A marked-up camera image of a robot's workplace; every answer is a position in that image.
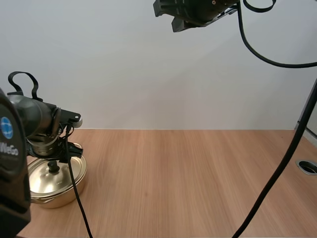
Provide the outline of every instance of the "black cable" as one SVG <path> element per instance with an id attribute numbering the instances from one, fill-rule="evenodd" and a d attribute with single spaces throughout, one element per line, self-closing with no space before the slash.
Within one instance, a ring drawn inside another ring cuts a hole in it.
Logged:
<path id="1" fill-rule="evenodd" d="M 238 6 L 238 20 L 239 20 L 239 29 L 240 29 L 241 38 L 242 38 L 242 41 L 245 44 L 245 46 L 249 49 L 249 51 L 251 51 L 252 54 L 254 54 L 256 57 L 258 57 L 259 59 L 263 60 L 266 63 L 272 64 L 272 65 L 277 66 L 277 67 L 282 67 L 282 68 L 310 68 L 310 67 L 317 66 L 317 62 L 302 63 L 302 64 L 278 63 L 278 62 L 272 61 L 272 60 L 260 55 L 258 52 L 256 52 L 255 49 L 252 48 L 252 46 L 249 44 L 249 42 L 246 38 L 246 35 L 244 33 L 244 29 L 243 29 L 241 3 L 238 2 L 237 6 Z"/>
<path id="2" fill-rule="evenodd" d="M 317 140 L 317 135 L 312 131 L 310 130 L 307 126 L 306 126 L 306 131 L 314 138 Z"/>
<path id="3" fill-rule="evenodd" d="M 87 229 L 89 238 L 93 238 L 93 235 L 91 234 L 91 231 L 90 231 L 90 228 L 89 228 L 89 224 L 88 224 L 88 221 L 87 221 L 87 217 L 86 217 L 83 205 L 81 204 L 81 201 L 80 201 L 80 198 L 79 198 L 79 194 L 78 194 L 76 183 L 75 183 L 75 179 L 74 179 L 73 170 L 72 170 L 72 167 L 71 167 L 71 162 L 70 162 L 71 157 L 69 156 L 69 151 L 68 151 L 68 137 L 70 136 L 69 132 L 70 132 L 71 128 L 72 128 L 72 125 L 67 124 L 67 126 L 66 126 L 66 136 L 65 136 L 66 158 L 67 158 L 67 161 L 68 161 L 70 178 L 71 178 L 71 182 L 73 184 L 73 188 L 74 188 L 75 196 L 76 196 L 76 199 L 77 199 L 77 202 L 78 202 L 78 206 L 80 208 L 81 214 L 83 215 L 83 219 L 85 221 L 85 225 L 86 225 L 86 229 Z"/>
<path id="4" fill-rule="evenodd" d="M 241 227 L 236 231 L 236 233 L 233 235 L 233 238 L 239 237 L 242 232 L 245 230 L 245 228 L 248 226 L 248 224 L 251 222 L 252 218 L 256 214 L 257 210 L 259 209 L 260 205 L 262 204 L 263 200 L 265 199 L 265 196 L 268 194 L 272 186 L 277 181 L 278 177 L 281 175 L 281 173 L 286 168 L 288 162 L 291 160 L 303 134 L 306 129 L 307 123 L 309 121 L 309 118 L 314 110 L 315 104 L 317 102 L 317 84 L 314 85 L 312 94 L 307 102 L 307 105 L 305 107 L 302 119 L 298 125 L 298 128 L 295 132 L 295 135 L 292 139 L 291 144 L 289 145 L 281 163 L 277 167 L 276 171 L 273 173 L 272 177 L 269 179 L 267 184 L 265 185 L 264 189 L 260 193 L 259 197 L 257 198 L 255 204 L 253 205 L 251 211 L 249 212 L 247 218 L 241 225 Z"/>

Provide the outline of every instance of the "gold pot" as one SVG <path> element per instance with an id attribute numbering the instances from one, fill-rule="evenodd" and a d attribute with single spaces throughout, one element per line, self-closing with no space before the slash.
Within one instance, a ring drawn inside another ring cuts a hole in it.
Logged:
<path id="1" fill-rule="evenodd" d="M 31 201 L 44 208 L 57 208 L 70 203 L 76 197 L 68 164 L 56 161 L 50 162 L 49 167 L 48 163 L 48 161 L 36 159 L 28 165 Z M 80 194 L 85 186 L 86 160 L 83 156 L 72 157 L 71 165 L 76 188 Z"/>

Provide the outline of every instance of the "blue circular logo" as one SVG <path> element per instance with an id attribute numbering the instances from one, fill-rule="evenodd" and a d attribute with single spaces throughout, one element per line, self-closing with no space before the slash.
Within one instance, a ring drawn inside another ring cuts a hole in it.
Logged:
<path id="1" fill-rule="evenodd" d="M 6 117 L 2 117 L 1 121 L 1 130 L 2 134 L 5 136 L 7 139 L 11 139 L 13 137 L 13 128 L 10 120 Z"/>

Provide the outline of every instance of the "black strap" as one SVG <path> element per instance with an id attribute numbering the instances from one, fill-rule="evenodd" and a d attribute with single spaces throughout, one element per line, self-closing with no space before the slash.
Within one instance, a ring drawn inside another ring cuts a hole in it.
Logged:
<path id="1" fill-rule="evenodd" d="M 37 91 L 39 89 L 39 83 L 37 82 L 37 80 L 35 79 L 35 77 L 33 75 L 31 75 L 30 73 L 27 73 L 27 72 L 21 72 L 21 71 L 16 71 L 16 72 L 12 72 L 11 74 L 9 74 L 8 76 L 8 81 L 9 83 L 15 88 L 16 92 L 14 93 L 8 93 L 8 95 L 11 95 L 11 94 L 18 94 L 18 95 L 23 95 L 23 91 L 21 89 L 21 87 L 19 85 L 17 85 L 16 83 L 13 82 L 13 77 L 19 73 L 25 73 L 26 75 L 28 75 L 30 77 L 30 79 L 32 80 L 33 82 L 33 89 L 32 89 L 32 98 L 35 99 L 35 100 L 38 100 L 40 102 L 43 101 L 42 98 L 39 98 L 37 96 Z"/>
<path id="2" fill-rule="evenodd" d="M 272 6 L 266 7 L 266 8 L 257 8 L 254 6 L 251 6 L 247 0 L 243 0 L 243 4 L 247 7 L 247 9 L 254 11 L 254 12 L 258 12 L 258 13 L 263 13 L 263 12 L 267 12 L 272 10 L 272 8 L 274 7 L 274 5 L 276 4 L 276 0 L 272 0 L 273 4 Z"/>

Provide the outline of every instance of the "pot handle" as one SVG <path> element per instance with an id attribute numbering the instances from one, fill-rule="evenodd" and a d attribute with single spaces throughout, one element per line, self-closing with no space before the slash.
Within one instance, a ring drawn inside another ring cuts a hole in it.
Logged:
<path id="1" fill-rule="evenodd" d="M 48 202 L 53 201 L 54 198 L 48 199 L 48 200 L 42 200 L 40 198 L 31 198 L 31 203 L 36 203 L 36 204 L 46 204 Z"/>

